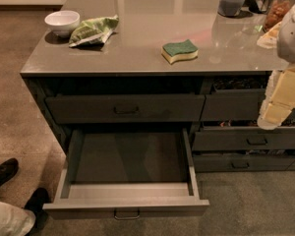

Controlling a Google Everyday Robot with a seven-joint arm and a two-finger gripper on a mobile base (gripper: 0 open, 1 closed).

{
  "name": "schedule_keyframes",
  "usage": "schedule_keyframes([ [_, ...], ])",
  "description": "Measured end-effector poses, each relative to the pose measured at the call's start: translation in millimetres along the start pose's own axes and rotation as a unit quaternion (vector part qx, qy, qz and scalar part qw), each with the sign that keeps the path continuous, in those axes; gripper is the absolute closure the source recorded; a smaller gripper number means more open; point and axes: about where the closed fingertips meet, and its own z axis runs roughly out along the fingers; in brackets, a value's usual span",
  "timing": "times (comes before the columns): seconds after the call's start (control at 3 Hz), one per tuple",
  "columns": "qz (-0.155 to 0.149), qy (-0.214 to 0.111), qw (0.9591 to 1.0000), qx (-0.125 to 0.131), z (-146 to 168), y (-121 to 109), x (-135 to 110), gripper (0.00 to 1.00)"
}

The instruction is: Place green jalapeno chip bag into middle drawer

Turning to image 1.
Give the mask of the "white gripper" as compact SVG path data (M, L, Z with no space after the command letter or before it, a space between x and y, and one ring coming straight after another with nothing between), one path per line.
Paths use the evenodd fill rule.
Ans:
M289 63L295 63L295 4L281 22L277 55ZM295 108L295 64L280 74L270 101L289 109Z

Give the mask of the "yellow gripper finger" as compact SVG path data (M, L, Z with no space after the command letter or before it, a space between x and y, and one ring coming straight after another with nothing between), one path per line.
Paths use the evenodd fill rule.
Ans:
M289 108L274 104L270 100L277 86L280 75L280 71L272 71L267 81L265 99L260 107L259 118L257 120L258 126L264 130L276 129L291 113Z

